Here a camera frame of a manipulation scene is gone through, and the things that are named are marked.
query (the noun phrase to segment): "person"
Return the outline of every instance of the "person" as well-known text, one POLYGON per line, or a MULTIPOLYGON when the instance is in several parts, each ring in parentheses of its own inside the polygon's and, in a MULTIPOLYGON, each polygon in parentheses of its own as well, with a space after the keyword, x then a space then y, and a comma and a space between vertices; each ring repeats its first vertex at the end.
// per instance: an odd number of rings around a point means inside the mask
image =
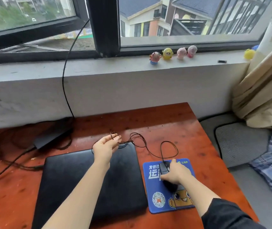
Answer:
MULTIPOLYGON (((94 163, 42 229, 89 228, 104 176, 110 167, 111 156, 118 149, 121 140, 120 135, 112 134, 94 144, 94 163)), ((265 228, 254 222, 235 203, 221 199, 175 159, 170 164, 170 172, 161 175, 161 179, 184 186, 205 229, 265 228)))

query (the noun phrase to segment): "computer mouse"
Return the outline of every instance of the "computer mouse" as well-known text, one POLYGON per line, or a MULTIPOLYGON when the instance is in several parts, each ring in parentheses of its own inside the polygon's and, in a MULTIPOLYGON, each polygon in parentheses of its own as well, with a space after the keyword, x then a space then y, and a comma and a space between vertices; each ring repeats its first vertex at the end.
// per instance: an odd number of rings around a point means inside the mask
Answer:
MULTIPOLYGON (((167 174, 170 172, 170 162, 168 161, 165 161, 165 162, 161 162, 159 163, 159 168, 160 168, 160 173, 161 174, 167 174)), ((171 182, 168 182, 168 181, 162 181, 163 184, 165 185, 165 187, 171 192, 171 193, 174 193, 177 188, 178 188, 178 185, 177 184, 173 184, 171 182)))

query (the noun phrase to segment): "black laptop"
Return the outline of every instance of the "black laptop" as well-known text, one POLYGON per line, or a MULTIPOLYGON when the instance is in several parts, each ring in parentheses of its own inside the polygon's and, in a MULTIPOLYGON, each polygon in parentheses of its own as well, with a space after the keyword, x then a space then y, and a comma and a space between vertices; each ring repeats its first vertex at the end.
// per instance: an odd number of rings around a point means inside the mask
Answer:
MULTIPOLYGON (((41 229, 94 162, 91 150, 46 158, 32 229, 41 229)), ((148 206, 135 146, 118 149, 104 178, 92 221, 144 212, 148 206)))

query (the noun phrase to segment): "black sleeve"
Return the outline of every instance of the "black sleeve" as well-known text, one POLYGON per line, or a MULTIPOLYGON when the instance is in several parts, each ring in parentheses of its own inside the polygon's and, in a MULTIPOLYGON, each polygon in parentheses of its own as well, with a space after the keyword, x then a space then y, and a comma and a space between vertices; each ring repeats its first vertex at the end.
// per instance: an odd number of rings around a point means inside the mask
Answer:
POLYGON ((237 204, 220 198, 212 200, 201 219, 204 229, 266 229, 253 221, 237 204))

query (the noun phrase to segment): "beige curtain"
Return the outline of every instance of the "beige curtain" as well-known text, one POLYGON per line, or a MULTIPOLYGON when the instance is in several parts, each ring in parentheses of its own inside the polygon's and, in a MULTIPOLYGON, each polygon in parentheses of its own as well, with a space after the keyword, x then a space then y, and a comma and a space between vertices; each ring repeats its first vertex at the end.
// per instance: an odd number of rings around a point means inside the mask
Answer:
POLYGON ((232 109, 250 127, 272 127, 272 19, 247 75, 233 89, 232 109))
POLYGON ((250 127, 272 127, 272 52, 233 89, 232 109, 250 127))

